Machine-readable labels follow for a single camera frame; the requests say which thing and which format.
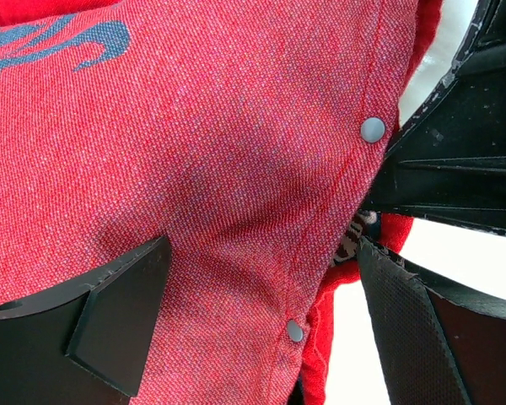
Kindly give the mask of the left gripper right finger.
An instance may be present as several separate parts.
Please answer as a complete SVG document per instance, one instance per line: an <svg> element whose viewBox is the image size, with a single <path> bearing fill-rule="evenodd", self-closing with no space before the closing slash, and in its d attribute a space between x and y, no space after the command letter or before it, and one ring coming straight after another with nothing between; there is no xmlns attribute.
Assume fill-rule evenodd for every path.
<svg viewBox="0 0 506 405"><path fill-rule="evenodd" d="M393 404L506 404L506 300L358 245L374 341Z"/></svg>

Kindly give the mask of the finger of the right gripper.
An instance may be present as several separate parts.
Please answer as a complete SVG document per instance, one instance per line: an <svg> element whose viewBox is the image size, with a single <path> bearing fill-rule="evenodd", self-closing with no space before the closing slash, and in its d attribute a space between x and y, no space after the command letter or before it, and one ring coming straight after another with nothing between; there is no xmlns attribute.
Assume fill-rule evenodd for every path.
<svg viewBox="0 0 506 405"><path fill-rule="evenodd" d="M506 0L477 4L449 71L390 140L363 208L506 236Z"/></svg>

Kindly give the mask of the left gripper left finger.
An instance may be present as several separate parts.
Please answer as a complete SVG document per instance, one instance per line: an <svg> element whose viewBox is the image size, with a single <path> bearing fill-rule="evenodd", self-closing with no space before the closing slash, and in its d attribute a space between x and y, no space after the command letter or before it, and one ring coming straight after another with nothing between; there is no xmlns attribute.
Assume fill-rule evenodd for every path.
<svg viewBox="0 0 506 405"><path fill-rule="evenodd" d="M0 404L128 404L139 392L170 262L162 237L0 305Z"/></svg>

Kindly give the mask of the red pillowcase with grey print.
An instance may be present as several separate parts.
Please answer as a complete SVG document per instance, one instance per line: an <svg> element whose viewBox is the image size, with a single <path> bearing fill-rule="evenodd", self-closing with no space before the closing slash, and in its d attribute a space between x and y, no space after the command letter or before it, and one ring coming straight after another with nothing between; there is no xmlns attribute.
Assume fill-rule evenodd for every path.
<svg viewBox="0 0 506 405"><path fill-rule="evenodd" d="M321 402L342 238L438 1L0 1L0 305L155 237L138 404Z"/></svg>

